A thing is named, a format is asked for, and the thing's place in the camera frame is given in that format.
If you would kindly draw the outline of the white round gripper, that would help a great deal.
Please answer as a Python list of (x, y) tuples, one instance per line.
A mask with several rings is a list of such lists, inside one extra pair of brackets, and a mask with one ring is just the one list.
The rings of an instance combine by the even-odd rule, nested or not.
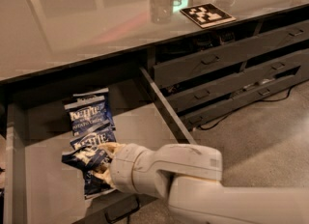
[(98, 147), (114, 158), (109, 168), (100, 165), (94, 169), (95, 177), (126, 193), (145, 193), (152, 187), (151, 176), (145, 172), (150, 167), (152, 152), (149, 149), (117, 142), (103, 143)]

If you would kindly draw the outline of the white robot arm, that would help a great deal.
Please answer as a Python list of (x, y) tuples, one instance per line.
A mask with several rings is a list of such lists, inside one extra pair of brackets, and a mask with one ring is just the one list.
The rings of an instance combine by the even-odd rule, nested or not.
[(166, 200), (183, 224), (309, 224), (308, 189), (225, 187), (216, 149), (167, 144), (152, 151), (115, 142), (100, 147), (112, 157), (107, 174), (114, 188)]

